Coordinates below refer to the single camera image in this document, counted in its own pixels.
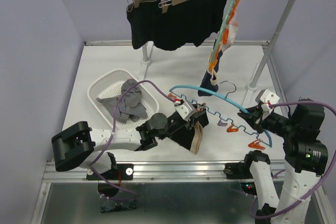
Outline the blue plastic clip hanger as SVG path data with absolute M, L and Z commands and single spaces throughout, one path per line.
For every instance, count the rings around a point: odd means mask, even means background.
M 203 92 L 205 92 L 207 94 L 210 94 L 210 95 L 212 95 L 214 97 L 219 98 L 220 100 L 223 100 L 223 101 L 229 103 L 230 105 L 234 106 L 235 108 L 239 109 L 240 111 L 242 111 L 244 113 L 248 113 L 245 108 L 243 108 L 241 105 L 239 105 L 235 101 L 229 99 L 228 97 L 226 97 L 226 96 L 224 96 L 222 94 L 219 94 L 217 92 L 211 91 L 209 89 L 205 89 L 205 88 L 201 88 L 201 87 L 197 87 L 197 86 L 192 86 L 192 85 L 184 85 L 184 84 L 183 85 L 176 85 L 176 86 L 173 86 L 173 87 L 171 87 L 169 89 L 169 93 L 172 93 L 172 94 L 178 96 L 179 98 L 183 98 L 185 100 L 187 100 L 187 96 L 185 94 L 182 94 L 182 93 L 180 95 L 178 95 L 177 93 L 174 92 L 175 89 L 190 89 L 190 90 L 196 90 L 196 91 L 203 91 Z M 227 123 L 228 121 L 230 121 L 230 124 L 233 126 L 234 129 L 238 129 L 238 130 L 239 129 L 243 129 L 243 132 L 245 134 L 250 135 L 250 136 L 255 135 L 257 141 L 260 141 L 260 142 L 266 144 L 267 146 L 269 146 L 270 148 L 272 148 L 272 146 L 273 146 L 272 137 L 271 137 L 271 135 L 270 135 L 270 133 L 268 131 L 264 131 L 264 134 L 266 135 L 266 137 L 268 139 L 268 143 L 266 143 L 266 142 L 264 142 L 264 141 L 262 141 L 260 139 L 260 133 L 257 133 L 256 131 L 254 131 L 252 133 L 249 133 L 247 131 L 247 127 L 245 127 L 244 125 L 236 125 L 234 123 L 234 120 L 231 119 L 231 118 L 226 118 L 225 119 L 220 112 L 218 112 L 218 111 L 214 111 L 214 112 L 211 111 L 210 108 L 207 105 L 205 106 L 205 109 L 206 109 L 206 111 L 209 114 L 218 116 L 220 123 L 224 123 L 224 122 Z

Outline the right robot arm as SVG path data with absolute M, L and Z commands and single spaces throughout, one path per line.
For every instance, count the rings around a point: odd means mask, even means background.
M 244 189 L 255 195 L 259 203 L 251 214 L 255 223 L 304 223 L 310 196 L 329 172 L 328 149 L 317 139 L 325 118 L 324 104 L 301 99 L 295 105 L 288 118 L 275 112 L 263 118 L 261 103 L 247 113 L 238 113 L 258 133 L 272 132 L 284 140 L 285 180 L 280 196 L 276 194 L 266 153 L 250 151 L 242 161 L 225 164 L 223 172 L 228 179 L 254 180 L 254 189 Z

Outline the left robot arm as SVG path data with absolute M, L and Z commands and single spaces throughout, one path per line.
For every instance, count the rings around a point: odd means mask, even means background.
M 67 172 L 77 167 L 113 178 L 117 163 L 112 150 L 147 151 L 158 140 L 169 138 L 189 151 L 196 151 L 208 126 L 207 113 L 200 110 L 184 120 L 178 112 L 171 116 L 156 113 L 142 125 L 127 130 L 100 130 L 80 121 L 51 139 L 55 169 Z

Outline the white perforated plastic basket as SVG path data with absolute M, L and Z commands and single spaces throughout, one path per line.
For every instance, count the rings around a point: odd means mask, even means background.
M 126 70 L 110 71 L 98 78 L 87 96 L 103 119 L 116 130 L 134 129 L 159 111 L 159 104 Z

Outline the grey striped underwear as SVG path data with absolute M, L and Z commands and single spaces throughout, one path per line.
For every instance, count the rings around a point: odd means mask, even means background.
M 133 87 L 126 93 L 134 84 L 136 84 L 134 79 L 128 79 L 122 84 L 120 95 L 103 99 L 96 98 L 114 119 L 123 124 L 127 123 L 128 120 L 137 122 L 140 119 L 148 118 L 146 108 L 141 103 L 142 92 L 140 87 Z

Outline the aluminium mounting rail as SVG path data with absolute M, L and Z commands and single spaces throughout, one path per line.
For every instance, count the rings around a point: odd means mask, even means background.
M 133 162 L 133 179 L 128 183 L 214 183 L 226 182 L 227 161 L 212 162 Z M 57 172 L 48 162 L 43 175 L 44 183 L 88 183 L 87 171 L 75 168 Z

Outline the black underwear beige waistband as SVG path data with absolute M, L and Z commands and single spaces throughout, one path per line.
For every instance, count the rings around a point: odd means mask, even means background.
M 204 127 L 208 126 L 209 120 L 205 110 L 197 112 L 198 117 L 191 129 L 183 126 L 173 133 L 170 139 L 190 152 L 197 154 L 203 139 Z

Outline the green plastic clip hanger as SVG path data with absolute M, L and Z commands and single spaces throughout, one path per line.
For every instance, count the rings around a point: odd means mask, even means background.
M 213 51 L 210 55 L 208 61 L 208 71 L 213 72 L 216 64 L 218 63 L 218 54 L 220 52 L 221 46 L 227 43 L 229 35 L 229 22 L 236 16 L 237 6 L 239 5 L 240 0 L 230 0 L 229 6 L 223 15 L 223 21 L 220 27 L 219 32 L 215 40 Z

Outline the orange clothes peg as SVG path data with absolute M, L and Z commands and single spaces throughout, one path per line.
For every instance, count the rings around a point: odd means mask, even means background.
M 238 132 L 239 128 L 236 127 L 234 124 L 231 124 L 227 129 L 226 132 L 227 133 L 234 133 L 234 132 Z

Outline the purple clothes peg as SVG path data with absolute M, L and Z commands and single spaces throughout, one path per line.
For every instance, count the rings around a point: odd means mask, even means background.
M 228 125 L 228 123 L 225 122 L 225 121 L 223 121 L 223 120 L 219 120 L 219 121 L 217 122 L 217 125 L 218 125 L 218 126 L 226 127 L 226 126 Z

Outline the black shorts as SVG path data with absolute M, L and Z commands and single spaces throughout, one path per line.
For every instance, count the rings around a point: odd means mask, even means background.
M 139 49 L 148 41 L 153 41 L 154 19 L 162 14 L 159 8 L 161 0 L 140 1 L 137 8 L 134 4 L 127 6 L 127 20 L 131 26 L 133 49 Z
M 186 43 L 200 46 L 221 27 L 227 0 L 189 0 L 169 6 L 154 18 L 154 46 L 174 51 Z

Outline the front black shorts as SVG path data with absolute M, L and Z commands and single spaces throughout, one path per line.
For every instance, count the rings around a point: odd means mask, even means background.
M 221 27 L 227 0 L 189 0 L 169 6 L 154 18 L 154 46 L 174 51 L 186 43 L 200 46 Z

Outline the black eyeglasses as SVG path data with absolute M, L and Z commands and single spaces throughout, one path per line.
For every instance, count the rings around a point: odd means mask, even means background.
M 134 209 L 137 209 L 137 203 L 138 202 L 136 199 L 132 201 L 121 201 L 121 202 L 107 200 L 100 207 L 100 213 L 107 214 L 107 213 L 112 213 L 112 212 L 122 212 L 122 211 L 134 210 Z

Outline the white underwear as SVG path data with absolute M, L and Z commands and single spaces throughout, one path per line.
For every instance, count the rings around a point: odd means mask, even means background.
M 238 28 L 239 28 L 239 22 L 235 21 L 235 18 L 232 18 L 224 31 L 222 40 L 222 51 L 227 50 L 234 44 Z

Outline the rear black shorts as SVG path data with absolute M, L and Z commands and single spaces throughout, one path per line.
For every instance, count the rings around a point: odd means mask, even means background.
M 131 26 L 133 49 L 139 49 L 148 41 L 153 41 L 154 19 L 162 14 L 159 8 L 161 0 L 140 1 L 137 8 L 134 4 L 127 6 L 127 20 Z

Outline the navy blue underwear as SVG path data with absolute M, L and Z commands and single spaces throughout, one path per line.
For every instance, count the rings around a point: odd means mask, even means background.
M 217 62 L 213 70 L 209 71 L 207 70 L 203 76 L 200 88 L 203 89 L 208 89 L 213 92 L 218 91 L 218 70 L 219 70 L 219 62 L 220 58 L 223 56 L 222 50 L 219 51 L 218 57 L 217 57 Z

